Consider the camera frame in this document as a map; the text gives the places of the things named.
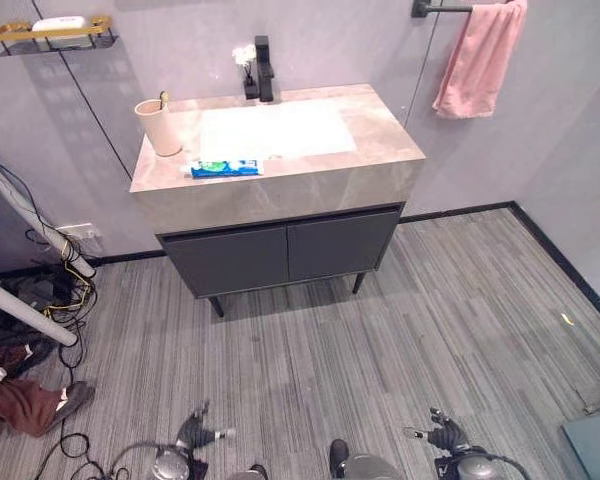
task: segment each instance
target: beige cup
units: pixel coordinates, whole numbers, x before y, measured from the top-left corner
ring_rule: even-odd
[[[168,157],[182,149],[182,142],[169,121],[168,105],[160,110],[160,100],[145,100],[136,105],[135,112],[158,155]]]

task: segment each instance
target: white flower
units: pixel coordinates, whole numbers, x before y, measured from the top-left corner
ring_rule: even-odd
[[[233,55],[236,65],[246,67],[256,58],[256,46],[250,44],[245,47],[234,48],[231,55]]]

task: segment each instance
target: white sink basin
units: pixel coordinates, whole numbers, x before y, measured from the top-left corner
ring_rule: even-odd
[[[356,150],[331,100],[207,110],[202,114],[203,162],[291,159]]]

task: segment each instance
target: pink towel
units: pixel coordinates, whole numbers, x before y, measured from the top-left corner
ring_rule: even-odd
[[[527,0],[473,6],[433,102],[439,116],[493,115],[526,13]]]

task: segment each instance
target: black baseboard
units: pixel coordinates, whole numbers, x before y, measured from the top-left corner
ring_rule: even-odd
[[[92,267],[101,267],[109,263],[132,262],[133,260],[145,260],[147,258],[158,258],[166,256],[164,250],[149,250],[146,252],[126,253],[124,255],[112,255],[110,257],[94,258],[89,260]]]
[[[442,210],[440,212],[423,213],[421,215],[410,215],[408,217],[400,217],[398,223],[422,222],[423,220],[433,220],[434,218],[455,217],[456,215],[466,215],[467,213],[485,212],[487,210],[496,210],[498,208],[509,208],[513,203],[514,202],[487,203],[486,205],[476,205],[475,207]]]
[[[496,210],[498,208],[508,208],[516,218],[524,225],[531,233],[533,238],[540,246],[549,254],[551,259],[558,264],[562,271],[569,277],[576,287],[583,293],[587,300],[591,302],[594,308],[600,314],[600,296],[589,285],[582,275],[576,270],[573,264],[567,260],[555,243],[547,236],[546,233],[534,222],[529,215],[515,201],[490,203],[487,205],[478,205],[475,207],[458,208],[455,210],[443,210],[441,212],[425,213],[422,215],[412,215],[409,217],[401,217],[399,223],[421,222],[423,220],[433,220],[436,218],[452,217],[455,215],[466,215],[467,213],[485,212],[487,210]]]
[[[533,238],[545,249],[545,251],[551,256],[554,262],[562,269],[562,271],[569,277],[569,279],[578,287],[578,289],[587,297],[587,300],[595,307],[600,314],[600,296],[595,290],[589,285],[582,275],[576,270],[573,264],[565,257],[560,249],[556,247],[555,243],[547,236],[546,233],[538,226],[533,219],[527,215],[517,202],[511,202],[512,205],[509,207],[511,212],[516,216],[520,223],[522,223],[526,229],[533,235]]]
[[[164,250],[149,250],[145,252],[126,253],[124,255],[112,255],[110,257],[96,257],[87,259],[87,263],[94,268],[107,265],[109,263],[131,262],[133,260],[144,260],[146,258],[164,257],[167,254]],[[62,264],[55,265],[38,265],[35,267],[21,268],[18,270],[10,270],[8,272],[0,272],[0,280],[17,277],[30,277],[41,273],[48,273],[56,268],[62,268]]]
[[[518,205],[515,201],[490,203],[487,205],[477,205],[475,207],[458,208],[454,210],[443,210],[440,212],[425,213],[422,215],[412,215],[409,217],[400,217],[399,223],[413,223],[421,222],[423,220],[433,220],[436,218],[452,217],[455,215],[466,215],[468,213],[485,212],[487,210],[496,210],[499,208],[508,208],[516,216],[516,218],[525,226],[525,228],[531,233],[533,238],[544,248],[544,250],[551,256],[554,262],[562,269],[562,271],[569,277],[569,279],[578,287],[578,289],[584,294],[584,296],[591,302],[594,308],[600,313],[600,296],[595,290],[589,285],[582,275],[576,270],[571,264],[567,257],[556,247],[556,245],[549,239],[549,237],[542,231],[542,229],[536,224],[529,215]],[[164,250],[150,250],[147,252],[129,253],[125,255],[113,255],[110,257],[94,258],[89,260],[89,263],[93,267],[100,267],[110,263],[118,262],[131,262],[133,260],[143,260],[147,258],[164,257],[166,255]],[[0,273],[0,280],[4,278],[13,277],[24,277],[28,275],[35,275],[48,271],[48,266],[38,266],[32,268],[24,268],[20,270],[13,270],[10,272]]]

